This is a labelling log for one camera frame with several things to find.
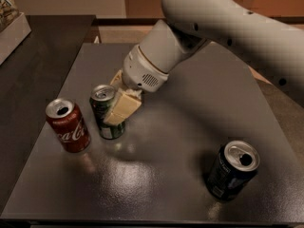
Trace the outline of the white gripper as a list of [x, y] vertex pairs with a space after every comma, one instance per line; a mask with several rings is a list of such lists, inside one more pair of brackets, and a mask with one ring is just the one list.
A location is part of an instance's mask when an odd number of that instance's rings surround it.
[[[143, 55], [139, 45], [134, 46], [124, 58], [123, 68], [110, 82], [118, 91], [105, 114], [104, 123], [118, 125], [124, 122], [142, 105], [142, 92], [138, 89], [156, 92], [167, 80], [168, 74], [155, 68]], [[124, 90], [124, 83], [132, 89]]]

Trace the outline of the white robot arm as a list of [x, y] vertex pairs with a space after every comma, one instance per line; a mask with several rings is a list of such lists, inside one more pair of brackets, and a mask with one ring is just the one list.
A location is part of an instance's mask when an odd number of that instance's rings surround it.
[[299, 105], [304, 103], [304, 30], [251, 12], [233, 0], [161, 0], [164, 18], [126, 55], [113, 77], [114, 103], [104, 122], [117, 125], [157, 91], [179, 63], [216, 42]]

